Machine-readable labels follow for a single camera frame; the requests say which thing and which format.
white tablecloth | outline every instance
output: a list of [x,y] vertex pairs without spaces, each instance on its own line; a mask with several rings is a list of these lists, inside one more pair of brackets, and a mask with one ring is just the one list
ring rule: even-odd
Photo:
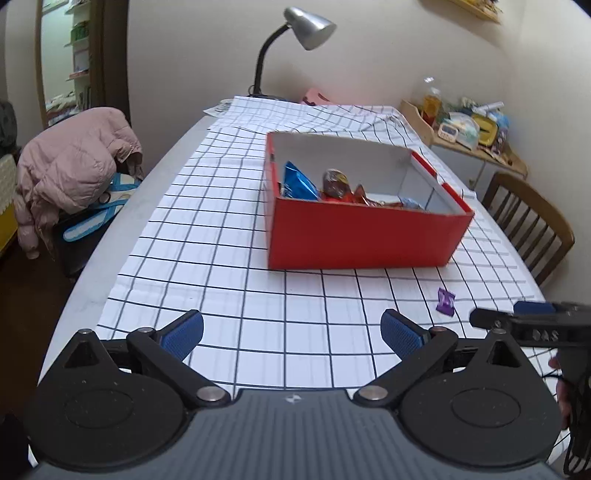
[[[364,138],[420,151],[476,211],[443,268],[270,271],[260,187],[271,130]],[[483,337],[476,306],[512,311],[543,300],[521,259],[461,184],[392,107],[296,105],[237,97],[181,169],[117,277],[96,331],[124,338],[161,328],[190,309],[204,316],[201,344],[186,359],[235,395],[241,387],[354,391],[400,359],[379,322],[395,308],[426,327]],[[456,314],[435,310],[437,291],[456,294]],[[525,349],[540,373],[548,350]],[[547,380],[554,392],[554,381]],[[557,440],[553,458],[565,442]]]

pink puffer jacket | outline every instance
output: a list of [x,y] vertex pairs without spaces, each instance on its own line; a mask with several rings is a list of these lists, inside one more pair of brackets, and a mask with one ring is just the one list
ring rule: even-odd
[[79,212],[105,191],[116,173],[113,159],[127,161],[129,174],[141,178],[141,152],[115,108],[86,110],[31,140],[18,162],[14,197],[18,242],[27,256],[38,257],[39,236],[52,250],[60,210]]

metal screw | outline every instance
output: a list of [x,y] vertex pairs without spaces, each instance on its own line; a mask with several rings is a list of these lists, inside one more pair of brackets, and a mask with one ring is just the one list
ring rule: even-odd
[[223,388],[217,387],[215,385],[201,387],[199,390],[197,390],[197,396],[203,401],[218,401],[221,400],[224,395],[226,395],[226,391]]
[[383,400],[388,396],[388,390],[386,390],[384,387],[380,387],[379,385],[366,385],[359,390],[359,395],[361,395],[365,400]]

doorway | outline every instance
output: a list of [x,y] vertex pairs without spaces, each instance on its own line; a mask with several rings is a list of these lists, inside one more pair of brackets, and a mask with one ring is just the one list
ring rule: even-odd
[[128,121],[129,0],[38,0],[38,88],[45,128],[96,106]]

red box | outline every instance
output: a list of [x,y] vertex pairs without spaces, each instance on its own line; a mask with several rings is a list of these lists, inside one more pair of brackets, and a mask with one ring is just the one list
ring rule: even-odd
[[[289,161],[319,189],[323,173],[336,168],[370,198],[409,197],[426,211],[282,197],[278,181]],[[416,152],[327,135],[269,133],[264,197],[274,270],[443,266],[474,216]]]

